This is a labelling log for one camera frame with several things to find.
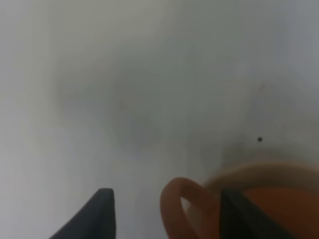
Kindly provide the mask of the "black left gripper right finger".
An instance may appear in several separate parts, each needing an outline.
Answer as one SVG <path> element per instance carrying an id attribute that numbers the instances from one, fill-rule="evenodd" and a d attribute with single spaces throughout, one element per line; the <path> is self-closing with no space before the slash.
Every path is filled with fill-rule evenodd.
<path id="1" fill-rule="evenodd" d="M 268 217 L 241 192 L 220 194 L 221 239 L 292 239 L 293 235 Z"/>

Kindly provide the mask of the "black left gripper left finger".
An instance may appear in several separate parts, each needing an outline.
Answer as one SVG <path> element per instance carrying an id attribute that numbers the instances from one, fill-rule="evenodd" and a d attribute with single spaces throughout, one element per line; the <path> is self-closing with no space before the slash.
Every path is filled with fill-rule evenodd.
<path id="1" fill-rule="evenodd" d="M 114 190 L 99 189 L 52 239 L 115 239 L 116 213 Z"/>

